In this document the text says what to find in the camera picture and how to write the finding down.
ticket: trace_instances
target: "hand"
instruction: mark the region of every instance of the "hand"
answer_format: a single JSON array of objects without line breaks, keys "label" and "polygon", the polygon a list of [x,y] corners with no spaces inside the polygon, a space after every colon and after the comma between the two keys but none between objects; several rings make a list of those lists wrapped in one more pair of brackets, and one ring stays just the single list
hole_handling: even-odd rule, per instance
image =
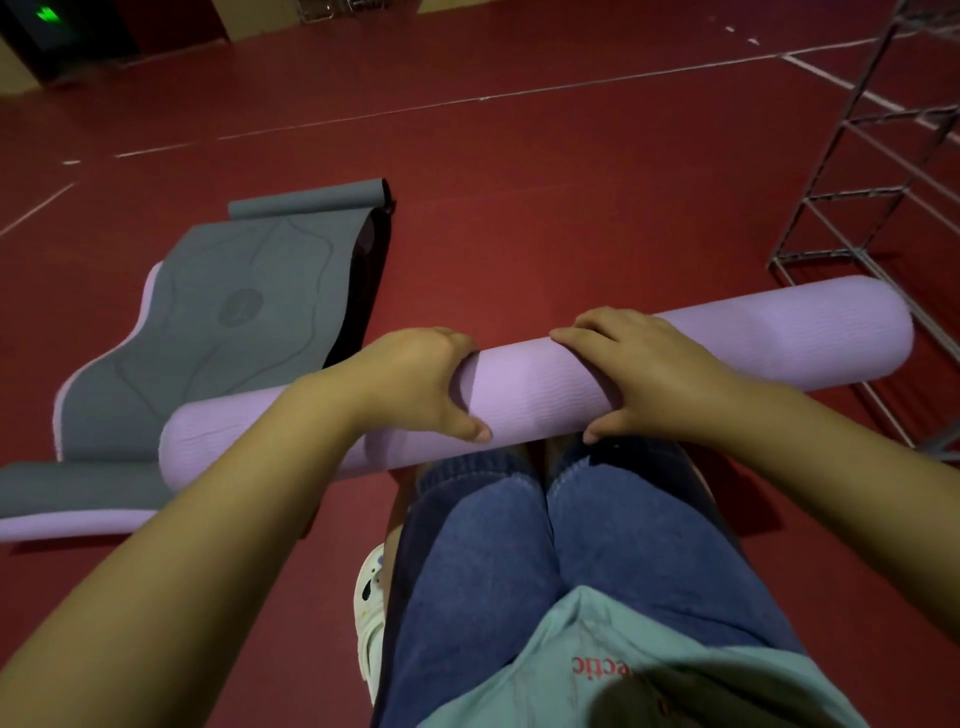
[{"label": "hand", "polygon": [[406,328],[318,375],[349,392],[364,431],[432,430],[488,443],[490,428],[458,407],[449,392],[453,373],[475,351],[473,339],[450,328]]},{"label": "hand", "polygon": [[594,308],[550,338],[600,369],[623,395],[622,409],[590,423],[587,444],[627,434],[707,444],[752,386],[668,322],[629,309]]}]

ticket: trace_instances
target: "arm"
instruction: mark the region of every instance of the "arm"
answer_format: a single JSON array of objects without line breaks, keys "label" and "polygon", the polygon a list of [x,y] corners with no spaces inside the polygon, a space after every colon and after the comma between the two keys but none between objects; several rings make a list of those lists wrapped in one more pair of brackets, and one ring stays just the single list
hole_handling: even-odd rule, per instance
[{"label": "arm", "polygon": [[604,371],[622,409],[588,442],[708,445],[769,479],[960,642],[960,473],[782,384],[748,380],[667,322],[601,308],[551,333]]},{"label": "arm", "polygon": [[118,547],[0,673],[27,725],[202,725],[348,448],[382,426],[484,442],[450,378],[473,343],[408,329],[288,387],[169,506]]}]

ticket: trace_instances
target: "mat logo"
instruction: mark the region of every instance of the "mat logo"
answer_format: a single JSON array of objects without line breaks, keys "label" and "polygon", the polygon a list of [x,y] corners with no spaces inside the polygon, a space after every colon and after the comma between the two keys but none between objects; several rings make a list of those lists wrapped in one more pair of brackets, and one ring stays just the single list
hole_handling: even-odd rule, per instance
[{"label": "mat logo", "polygon": [[573,674],[586,675],[588,680],[606,675],[630,675],[633,671],[622,660],[615,663],[609,657],[575,657],[573,658]]},{"label": "mat logo", "polygon": [[220,326],[238,327],[256,318],[262,307],[262,293],[254,288],[240,288],[227,296],[217,320]]}]

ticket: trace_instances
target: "jeans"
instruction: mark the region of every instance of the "jeans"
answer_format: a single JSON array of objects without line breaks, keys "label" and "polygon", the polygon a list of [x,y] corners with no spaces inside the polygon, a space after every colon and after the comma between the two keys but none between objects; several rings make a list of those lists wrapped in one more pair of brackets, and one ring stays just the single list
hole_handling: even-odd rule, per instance
[{"label": "jeans", "polygon": [[526,461],[479,452],[418,483],[373,725],[417,725],[476,688],[581,585],[707,646],[804,651],[676,443],[578,443],[545,490]]}]

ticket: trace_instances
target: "gray yoga mat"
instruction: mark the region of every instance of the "gray yoga mat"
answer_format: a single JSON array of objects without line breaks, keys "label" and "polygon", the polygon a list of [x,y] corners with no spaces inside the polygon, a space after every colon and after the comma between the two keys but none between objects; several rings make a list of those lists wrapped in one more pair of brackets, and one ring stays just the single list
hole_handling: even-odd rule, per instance
[{"label": "gray yoga mat", "polygon": [[164,260],[147,321],[63,402],[64,460],[152,461],[190,401],[289,384],[322,368],[347,306],[369,209],[200,225]]},{"label": "gray yoga mat", "polygon": [[[0,469],[0,541],[4,519],[19,540],[25,528],[30,538],[99,532],[104,516],[91,525],[85,514],[162,508],[173,494],[157,445],[178,407],[289,384],[352,354],[389,236],[374,211],[392,205],[386,181],[369,180],[233,202],[230,222],[190,230],[159,267],[136,334],[72,377],[55,412],[63,462]],[[348,311],[354,252],[374,242]],[[37,514],[48,517],[18,518]]]},{"label": "gray yoga mat", "polygon": [[158,511],[174,496],[156,463],[13,463],[0,470],[0,494],[0,519],[101,508]]},{"label": "gray yoga mat", "polygon": [[285,195],[238,200],[227,205],[230,220],[249,220],[275,215],[299,215],[305,212],[329,212],[339,209],[381,207],[391,201],[386,180],[365,180],[336,187],[306,189]]}]

